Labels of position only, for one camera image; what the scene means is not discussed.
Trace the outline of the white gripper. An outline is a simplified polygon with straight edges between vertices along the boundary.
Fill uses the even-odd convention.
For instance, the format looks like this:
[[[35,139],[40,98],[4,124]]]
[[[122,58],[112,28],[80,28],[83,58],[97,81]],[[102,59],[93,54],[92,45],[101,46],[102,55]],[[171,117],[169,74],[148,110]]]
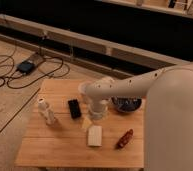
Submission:
[[[90,117],[92,119],[101,119],[107,114],[108,101],[107,100],[92,100],[88,105]],[[92,125],[92,121],[88,116],[83,118],[82,129],[87,130]]]

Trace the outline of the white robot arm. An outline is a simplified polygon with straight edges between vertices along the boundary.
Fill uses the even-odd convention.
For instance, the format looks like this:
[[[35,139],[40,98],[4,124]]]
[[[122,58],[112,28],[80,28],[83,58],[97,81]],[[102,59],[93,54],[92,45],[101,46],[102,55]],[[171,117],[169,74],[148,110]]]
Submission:
[[[89,111],[106,111],[111,97],[144,98],[144,170],[193,171],[193,62],[124,80],[85,85]]]

